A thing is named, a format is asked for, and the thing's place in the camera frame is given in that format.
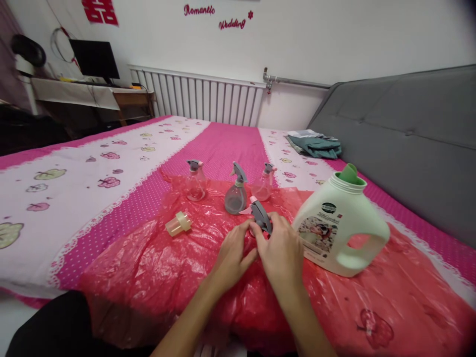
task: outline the product label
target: product label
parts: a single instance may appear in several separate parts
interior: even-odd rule
[[[313,259],[324,262],[334,244],[342,215],[337,213],[336,205],[326,202],[316,216],[307,217],[299,226],[298,233],[304,240],[304,247]]]

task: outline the curtain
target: curtain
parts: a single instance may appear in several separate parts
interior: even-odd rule
[[[10,49],[11,37],[21,33],[6,0],[0,0],[0,99],[31,110],[25,88],[15,69],[15,55]]]

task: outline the wall decoration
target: wall decoration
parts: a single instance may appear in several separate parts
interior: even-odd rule
[[[238,22],[238,20],[234,20],[231,19],[230,22],[227,22],[226,20],[223,20],[221,21],[219,24],[218,24],[218,27],[220,28],[220,30],[223,30],[225,28],[229,28],[229,27],[236,27],[236,28],[240,28],[241,30],[244,28],[246,24],[246,20],[243,19],[241,22]]]
[[[215,13],[215,9],[211,5],[209,7],[190,8],[190,6],[187,4],[183,8],[183,11],[184,11],[185,16],[187,16],[187,15],[200,15],[200,14],[204,14],[204,13],[210,14],[210,16],[211,16]]]
[[[81,0],[89,22],[119,26],[112,0]]]

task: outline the folded clothes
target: folded clothes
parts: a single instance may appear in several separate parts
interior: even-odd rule
[[[288,135],[296,137],[296,138],[318,137],[318,138],[325,139],[325,140],[337,141],[337,139],[334,138],[333,136],[326,136],[326,135],[321,134],[321,133],[316,133],[314,130],[311,130],[311,129],[288,131]]]
[[[303,148],[297,146],[296,144],[293,143],[293,141],[290,139],[290,136],[285,136],[286,140],[289,142],[291,147],[296,150],[296,152],[300,155],[305,155],[305,156],[310,156],[307,151],[305,151]]]
[[[337,159],[337,156],[342,153],[341,143],[336,140],[317,137],[296,138],[293,136],[289,136],[289,139],[315,158]]]

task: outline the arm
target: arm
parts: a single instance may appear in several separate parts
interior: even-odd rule
[[[249,223],[246,221],[228,233],[212,271],[151,357],[193,356],[215,304],[240,280],[258,256],[256,249],[253,249],[243,258],[244,235]]]
[[[273,233],[266,240],[260,227],[251,223],[264,271],[293,332],[300,357],[336,357],[312,309],[302,282],[303,247],[288,221],[273,212]]]

